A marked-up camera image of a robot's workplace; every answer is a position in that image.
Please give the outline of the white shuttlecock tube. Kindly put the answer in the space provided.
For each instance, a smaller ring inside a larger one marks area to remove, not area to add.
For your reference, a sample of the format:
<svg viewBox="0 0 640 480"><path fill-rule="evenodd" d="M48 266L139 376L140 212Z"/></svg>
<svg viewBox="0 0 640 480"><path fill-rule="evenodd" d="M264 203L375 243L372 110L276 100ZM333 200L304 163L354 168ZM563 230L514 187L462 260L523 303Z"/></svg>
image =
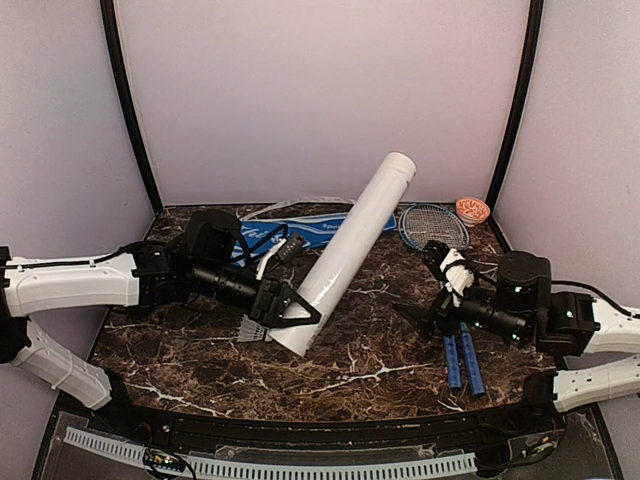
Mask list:
<svg viewBox="0 0 640 480"><path fill-rule="evenodd" d="M320 314L320 320L272 328L270 338L299 356L306 354L392 217L416 170L414 161L402 153L386 156L297 290Z"/></svg>

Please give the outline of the white feather shuttlecock front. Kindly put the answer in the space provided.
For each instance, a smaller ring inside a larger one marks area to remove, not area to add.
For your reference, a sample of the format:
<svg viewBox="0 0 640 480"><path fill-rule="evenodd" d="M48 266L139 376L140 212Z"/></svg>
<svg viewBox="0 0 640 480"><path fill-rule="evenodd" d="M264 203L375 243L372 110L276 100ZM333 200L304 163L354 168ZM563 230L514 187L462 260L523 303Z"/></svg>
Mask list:
<svg viewBox="0 0 640 480"><path fill-rule="evenodd" d="M271 342L272 338L266 327L244 315L238 327L236 341L239 343Z"/></svg>

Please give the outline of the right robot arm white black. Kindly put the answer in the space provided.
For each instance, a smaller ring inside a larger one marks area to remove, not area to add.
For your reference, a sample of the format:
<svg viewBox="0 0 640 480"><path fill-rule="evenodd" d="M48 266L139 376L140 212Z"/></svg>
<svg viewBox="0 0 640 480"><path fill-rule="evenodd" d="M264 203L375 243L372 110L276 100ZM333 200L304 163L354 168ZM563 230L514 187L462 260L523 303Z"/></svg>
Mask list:
<svg viewBox="0 0 640 480"><path fill-rule="evenodd" d="M458 250L441 242L425 249L425 265L441 290L428 307L396 303L394 310L419 335L440 333L453 339L471 325L518 348L559 357L621 353L623 359L581 370L549 370L529 375L522 400L510 413L521 434L534 432L549 416L549 406L567 412L593 402L639 391L639 312L627 309L586 284L552 278L548 259L510 251L497 263L496 277L481 287Z"/></svg>

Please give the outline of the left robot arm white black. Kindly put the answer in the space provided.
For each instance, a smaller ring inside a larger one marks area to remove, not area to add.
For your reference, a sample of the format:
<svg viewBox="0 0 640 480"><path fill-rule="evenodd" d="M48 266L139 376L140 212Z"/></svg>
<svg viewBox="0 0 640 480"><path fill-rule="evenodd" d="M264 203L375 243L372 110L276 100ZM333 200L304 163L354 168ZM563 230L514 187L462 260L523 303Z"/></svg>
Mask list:
<svg viewBox="0 0 640 480"><path fill-rule="evenodd" d="M34 260L1 249L1 361L38 376L101 413L120 436L141 427L121 378L53 341L31 315L75 307L122 307L147 314L158 306L204 295L240 309L267 329L320 322L320 313L289 285L265 277L269 260L283 262L303 239L280 224L280 241L256 255L242 223L221 210L193 214L173 240L138 241L97 257Z"/></svg>

